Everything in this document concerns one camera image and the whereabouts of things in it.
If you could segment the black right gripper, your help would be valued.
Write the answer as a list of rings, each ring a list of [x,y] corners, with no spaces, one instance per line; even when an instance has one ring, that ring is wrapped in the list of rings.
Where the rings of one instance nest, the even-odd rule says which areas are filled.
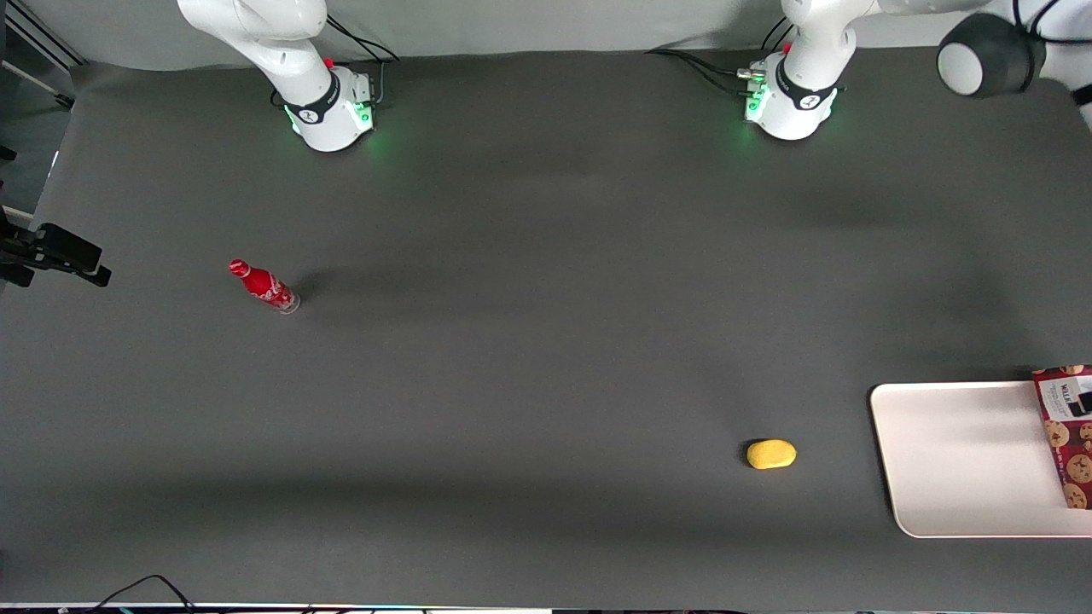
[[[34,271],[20,265],[35,262],[38,269],[54,269],[75,275],[95,287],[106,287],[112,271],[102,267],[102,249],[55,224],[41,224],[32,229],[19,212],[9,213],[1,206],[0,278],[16,287],[29,287]]]

